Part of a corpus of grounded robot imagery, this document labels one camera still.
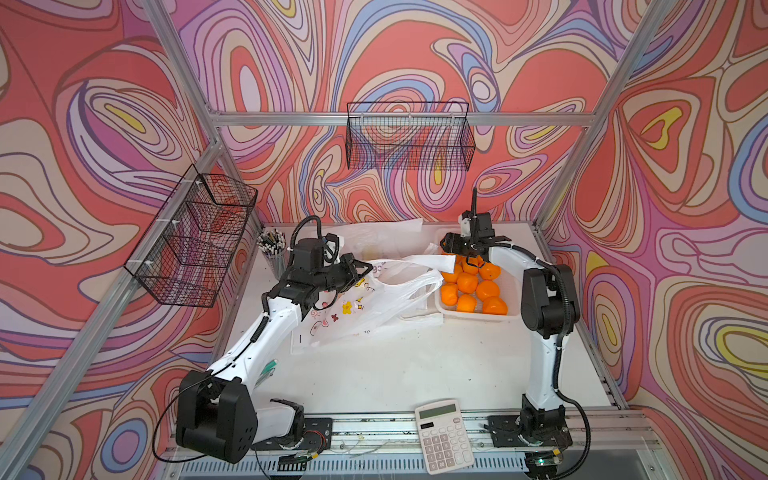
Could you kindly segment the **white printed plastic bag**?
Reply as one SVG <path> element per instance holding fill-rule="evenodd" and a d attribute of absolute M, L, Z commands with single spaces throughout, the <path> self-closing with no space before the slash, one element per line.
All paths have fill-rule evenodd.
<path fill-rule="evenodd" d="M 455 266 L 453 255 L 442 255 L 432 244 L 427 252 L 403 259 L 376 259 L 373 270 L 336 303 L 294 330 L 294 356 L 344 344 L 392 337 L 437 327 L 444 315 L 429 308 L 429 298 L 444 284 Z"/>

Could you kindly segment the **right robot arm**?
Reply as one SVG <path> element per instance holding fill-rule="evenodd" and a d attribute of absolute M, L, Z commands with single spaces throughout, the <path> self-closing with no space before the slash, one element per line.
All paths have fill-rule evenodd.
<path fill-rule="evenodd" d="M 481 257 L 520 281 L 520 315 L 531 333 L 528 386 L 512 427 L 489 424 L 502 440 L 516 437 L 528 446 L 572 445 L 566 424 L 566 404 L 576 402 L 559 386 L 563 351 L 581 312 L 573 273 L 564 264 L 550 263 L 495 233 L 491 215 L 468 210 L 459 217 L 460 231 L 447 233 L 440 247 L 468 259 Z"/>

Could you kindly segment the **large front orange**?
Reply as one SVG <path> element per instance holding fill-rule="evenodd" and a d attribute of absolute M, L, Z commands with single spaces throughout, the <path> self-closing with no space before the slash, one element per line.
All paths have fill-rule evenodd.
<path fill-rule="evenodd" d="M 484 265 L 484 260 L 480 256 L 467 256 L 461 259 L 460 264 L 464 273 L 477 275 Z"/>

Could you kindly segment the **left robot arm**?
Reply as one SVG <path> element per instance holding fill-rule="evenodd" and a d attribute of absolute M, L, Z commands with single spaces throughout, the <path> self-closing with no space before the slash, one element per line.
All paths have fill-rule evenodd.
<path fill-rule="evenodd" d="M 341 295 L 372 271 L 372 264 L 341 253 L 342 244 L 334 234 L 299 240 L 278 283 L 263 293 L 254 324 L 207 370 L 184 377 L 176 403 L 178 446 L 237 463 L 257 443 L 302 440 L 302 406 L 258 399 L 255 390 L 277 348 L 318 309 L 321 293 Z"/>

